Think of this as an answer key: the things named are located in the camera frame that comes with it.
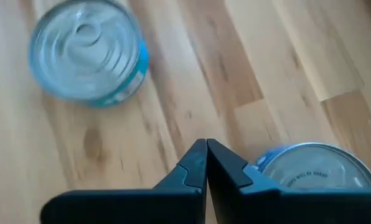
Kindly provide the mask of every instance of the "silver can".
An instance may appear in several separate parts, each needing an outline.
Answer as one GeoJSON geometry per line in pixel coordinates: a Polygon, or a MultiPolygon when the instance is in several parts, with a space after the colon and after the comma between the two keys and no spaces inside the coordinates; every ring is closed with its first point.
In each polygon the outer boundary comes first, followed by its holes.
{"type": "Polygon", "coordinates": [[[291,189],[371,188],[371,171],[335,146],[303,143],[279,147],[256,160],[256,168],[291,189]]]}
{"type": "Polygon", "coordinates": [[[47,92],[101,108],[121,103],[139,88],[148,52],[136,18],[122,5],[71,0],[37,23],[29,63],[47,92]]]}

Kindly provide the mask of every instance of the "wooden floor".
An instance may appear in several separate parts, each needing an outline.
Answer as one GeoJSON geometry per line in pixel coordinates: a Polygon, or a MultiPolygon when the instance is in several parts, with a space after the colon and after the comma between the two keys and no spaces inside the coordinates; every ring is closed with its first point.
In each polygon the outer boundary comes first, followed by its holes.
{"type": "Polygon", "coordinates": [[[198,138],[252,162],[326,142],[371,168],[368,1],[121,1],[150,73],[126,103],[91,110],[47,96],[28,69],[30,31],[59,0],[0,0],[0,223],[38,223],[68,189],[152,187],[198,138]]]}

